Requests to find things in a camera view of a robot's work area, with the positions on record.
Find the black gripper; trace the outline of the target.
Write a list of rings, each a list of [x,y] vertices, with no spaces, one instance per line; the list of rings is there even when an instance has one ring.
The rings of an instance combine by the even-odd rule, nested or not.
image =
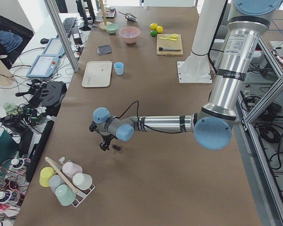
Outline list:
[[[102,135],[101,133],[97,132],[99,135],[101,135],[103,141],[100,143],[100,148],[103,151],[108,150],[109,151],[109,146],[110,143],[112,141],[112,139],[114,138],[114,136],[112,134],[109,135]]]

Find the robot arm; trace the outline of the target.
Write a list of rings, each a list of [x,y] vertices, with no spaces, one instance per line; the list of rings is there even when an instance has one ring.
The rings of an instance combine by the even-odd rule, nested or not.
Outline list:
[[[199,113],[179,116],[140,116],[123,119],[109,110],[94,110],[89,130],[103,138],[100,148],[108,150],[112,139],[128,141],[135,131],[166,134],[193,132],[196,141],[209,150],[227,146],[236,120],[234,106],[258,40],[270,26],[278,0],[234,0],[228,16],[229,33],[213,89]]]

